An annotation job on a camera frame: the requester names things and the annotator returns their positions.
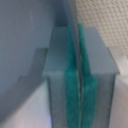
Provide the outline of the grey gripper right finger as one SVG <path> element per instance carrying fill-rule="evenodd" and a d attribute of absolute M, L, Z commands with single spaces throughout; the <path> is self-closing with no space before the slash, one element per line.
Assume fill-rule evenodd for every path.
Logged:
<path fill-rule="evenodd" d="M 108 128 L 118 68 L 98 30 L 79 25 L 82 51 L 82 128 Z"/>

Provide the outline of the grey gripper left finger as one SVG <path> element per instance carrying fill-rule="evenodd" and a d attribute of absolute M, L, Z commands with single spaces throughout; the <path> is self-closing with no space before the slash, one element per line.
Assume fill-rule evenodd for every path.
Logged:
<path fill-rule="evenodd" d="M 70 27 L 55 27 L 43 75 L 50 87 L 52 128 L 80 127 L 80 84 Z"/>

